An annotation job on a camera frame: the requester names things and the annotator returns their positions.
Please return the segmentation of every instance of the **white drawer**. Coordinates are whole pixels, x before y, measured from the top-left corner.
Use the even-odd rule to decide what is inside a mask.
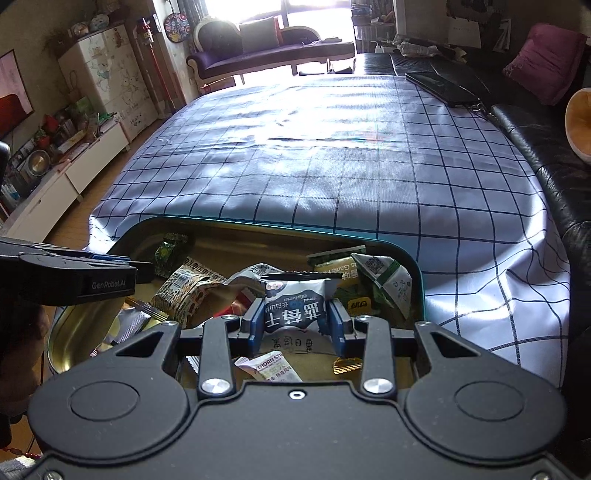
[[[76,197],[78,192],[66,175],[60,175],[51,188],[30,206],[30,210],[23,213],[22,221],[10,229],[8,236],[43,242]]]
[[[120,124],[116,124],[66,170],[66,175],[78,193],[105,168],[115,156],[128,145]]]

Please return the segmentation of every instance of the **green snack package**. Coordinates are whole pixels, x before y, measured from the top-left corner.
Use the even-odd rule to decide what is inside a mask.
[[[411,292],[413,279],[399,262],[391,257],[352,254],[358,271],[373,284],[376,303],[399,310],[401,323],[410,320]]]
[[[189,254],[189,237],[182,233],[167,233],[154,254],[154,271],[162,278],[168,278],[181,266]]]
[[[379,314],[379,310],[372,307],[371,289],[368,290],[360,282],[357,264],[352,257],[348,256],[315,265],[314,271],[340,273],[342,275],[342,280],[333,298],[340,300],[352,317]]]
[[[314,268],[316,265],[330,262],[331,260],[338,260],[339,258],[350,257],[352,253],[364,254],[366,252],[365,245],[350,248],[339,248],[337,250],[328,250],[327,252],[320,252],[317,254],[308,255],[308,265]]]

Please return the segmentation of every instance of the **television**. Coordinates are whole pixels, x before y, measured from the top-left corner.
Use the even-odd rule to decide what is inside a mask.
[[[0,138],[33,113],[14,50],[0,57]]]

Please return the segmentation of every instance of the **decorative plate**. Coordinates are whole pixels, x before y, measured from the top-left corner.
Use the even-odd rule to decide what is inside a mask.
[[[170,41],[181,43],[191,35],[191,25],[184,13],[173,13],[164,20],[164,31]]]
[[[102,28],[106,28],[109,26],[109,16],[105,14],[97,15],[92,19],[90,22],[90,31],[96,32],[101,30]]]

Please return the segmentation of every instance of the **pink cushion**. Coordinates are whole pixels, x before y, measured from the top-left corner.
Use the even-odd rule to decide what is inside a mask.
[[[573,83],[587,37],[548,24],[534,25],[503,73],[536,95],[543,105],[556,105]]]

